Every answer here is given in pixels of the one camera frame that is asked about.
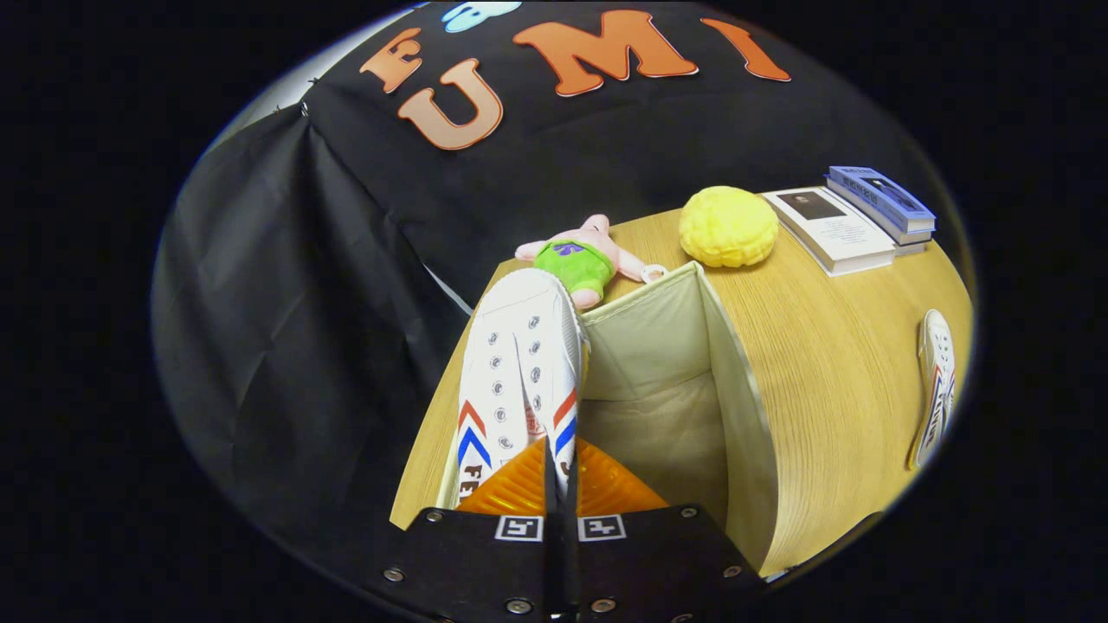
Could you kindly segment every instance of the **white sneaker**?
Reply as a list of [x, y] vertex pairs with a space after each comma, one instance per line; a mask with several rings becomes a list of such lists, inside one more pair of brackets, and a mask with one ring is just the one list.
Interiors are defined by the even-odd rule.
[[547, 436], [565, 493], [588, 338], [573, 299], [538, 268], [493, 284], [473, 315], [459, 388], [459, 497]]
[[923, 362], [924, 389], [931, 402], [916, 431], [912, 468], [923, 467], [935, 452], [953, 415], [954, 347], [951, 327], [937, 309], [929, 310], [920, 323], [917, 355]]

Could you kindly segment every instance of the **beige fabric bin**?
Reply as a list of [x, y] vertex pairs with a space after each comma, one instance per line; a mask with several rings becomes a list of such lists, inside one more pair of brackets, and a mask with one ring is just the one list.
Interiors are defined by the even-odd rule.
[[[750, 365], [696, 262], [582, 316], [592, 343], [577, 435], [670, 504], [697, 502], [759, 568], [777, 461]], [[458, 439], [437, 505], [458, 505]]]

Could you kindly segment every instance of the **stuffed toy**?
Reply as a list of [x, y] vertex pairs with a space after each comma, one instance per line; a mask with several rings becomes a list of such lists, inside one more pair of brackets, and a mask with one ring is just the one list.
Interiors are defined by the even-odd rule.
[[603, 214], [589, 216], [579, 229], [522, 245], [515, 257], [554, 274], [570, 290], [577, 309], [595, 307], [616, 272], [636, 282], [645, 279], [646, 265], [608, 236], [608, 217]]
[[694, 259], [720, 266], [750, 266], [769, 256], [778, 217], [760, 195], [731, 186], [711, 186], [681, 208], [681, 248]]

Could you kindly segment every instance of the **yellow ball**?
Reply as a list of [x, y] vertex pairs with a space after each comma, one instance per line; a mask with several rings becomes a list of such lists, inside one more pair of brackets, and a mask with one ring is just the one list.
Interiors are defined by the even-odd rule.
[[681, 248], [702, 264], [746, 266], [769, 255], [777, 239], [777, 213], [761, 196], [730, 186], [711, 186], [681, 208]]

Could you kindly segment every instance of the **wooden table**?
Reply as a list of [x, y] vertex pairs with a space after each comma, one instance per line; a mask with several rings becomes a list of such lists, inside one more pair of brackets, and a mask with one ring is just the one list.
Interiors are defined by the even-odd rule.
[[[612, 236], [644, 262], [674, 269], [690, 261], [678, 242], [679, 214], [615, 225]], [[524, 266], [501, 264], [490, 286]], [[906, 459], [926, 406], [916, 357], [920, 320], [931, 308], [943, 313], [964, 369], [973, 308], [934, 242], [891, 266], [829, 277], [782, 227], [765, 262], [706, 273], [746, 349], [777, 455], [777, 527], [760, 569], [769, 575], [819, 553], [910, 484], [917, 472]], [[637, 287], [617, 275], [605, 303]], [[466, 326], [400, 480], [390, 517], [400, 528], [434, 505], [456, 423], [468, 336]]]

